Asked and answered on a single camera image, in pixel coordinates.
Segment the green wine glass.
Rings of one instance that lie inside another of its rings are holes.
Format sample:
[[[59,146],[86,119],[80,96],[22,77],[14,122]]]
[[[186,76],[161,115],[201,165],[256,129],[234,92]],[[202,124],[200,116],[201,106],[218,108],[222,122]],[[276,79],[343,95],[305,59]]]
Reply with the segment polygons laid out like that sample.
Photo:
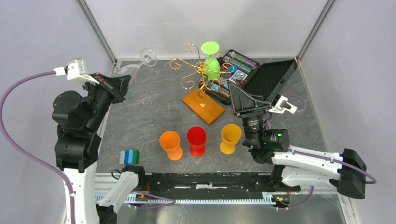
[[[201,51],[209,57],[204,61],[203,72],[208,76],[208,80],[213,81],[220,77],[220,64],[216,55],[220,53],[220,45],[214,41],[208,41],[202,44]]]

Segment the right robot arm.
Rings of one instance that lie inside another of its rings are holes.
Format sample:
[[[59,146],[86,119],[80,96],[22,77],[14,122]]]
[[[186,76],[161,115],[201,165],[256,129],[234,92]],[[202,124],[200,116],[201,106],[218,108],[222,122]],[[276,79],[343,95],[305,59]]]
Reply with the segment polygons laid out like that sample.
[[[286,96],[278,94],[268,101],[233,82],[228,82],[228,89],[233,113],[242,119],[243,146],[256,163],[274,165],[269,181],[273,189],[317,187],[336,189],[353,199],[365,198],[366,185],[375,180],[367,180],[367,166],[356,151],[345,148],[342,153],[330,153],[292,146],[288,130],[269,129],[264,118],[268,112],[294,114],[297,107]]]

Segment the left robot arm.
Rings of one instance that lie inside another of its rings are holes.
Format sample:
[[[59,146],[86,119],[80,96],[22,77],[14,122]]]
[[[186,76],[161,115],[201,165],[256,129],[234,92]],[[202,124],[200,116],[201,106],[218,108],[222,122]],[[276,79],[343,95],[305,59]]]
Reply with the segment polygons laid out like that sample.
[[[116,184],[100,201],[95,200],[95,173],[101,137],[97,131],[111,104],[125,100],[130,75],[89,75],[87,96],[65,91],[53,103],[57,122],[56,166],[65,176],[64,187],[69,224],[115,224],[118,212],[131,191],[147,184],[142,166],[126,165]]]

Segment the yellow wine glass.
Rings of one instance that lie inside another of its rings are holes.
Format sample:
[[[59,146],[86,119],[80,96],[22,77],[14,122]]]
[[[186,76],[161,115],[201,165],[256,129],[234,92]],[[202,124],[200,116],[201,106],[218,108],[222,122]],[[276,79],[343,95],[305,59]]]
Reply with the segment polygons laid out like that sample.
[[[221,130],[220,150],[224,154],[232,154],[242,135],[241,128],[236,124],[228,124]]]

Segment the red wine glass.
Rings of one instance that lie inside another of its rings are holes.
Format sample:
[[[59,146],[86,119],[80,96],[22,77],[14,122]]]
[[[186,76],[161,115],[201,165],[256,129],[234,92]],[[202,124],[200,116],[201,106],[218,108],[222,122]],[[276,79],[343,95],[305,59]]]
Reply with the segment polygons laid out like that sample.
[[[190,145],[190,153],[200,157],[205,153],[205,144],[207,140],[206,132],[199,126],[190,128],[187,132],[187,140]]]

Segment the orange wine glass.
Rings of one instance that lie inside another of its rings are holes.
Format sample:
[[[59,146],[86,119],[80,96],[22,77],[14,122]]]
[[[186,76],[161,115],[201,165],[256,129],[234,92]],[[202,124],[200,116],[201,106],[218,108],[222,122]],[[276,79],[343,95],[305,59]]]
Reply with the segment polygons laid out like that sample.
[[[159,138],[159,144],[172,161],[177,161],[183,156],[180,136],[174,131],[166,131]]]

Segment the clear wine glass back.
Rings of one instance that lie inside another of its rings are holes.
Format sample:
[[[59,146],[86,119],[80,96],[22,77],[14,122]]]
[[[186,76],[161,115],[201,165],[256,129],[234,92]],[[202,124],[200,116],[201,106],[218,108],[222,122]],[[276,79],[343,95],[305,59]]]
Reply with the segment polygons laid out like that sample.
[[[153,67],[157,63],[157,55],[151,49],[143,49],[140,52],[140,61],[134,64],[129,64],[120,67],[118,70],[114,72],[112,77],[114,78],[127,78],[130,76],[130,80],[137,77],[137,72],[142,66]]]

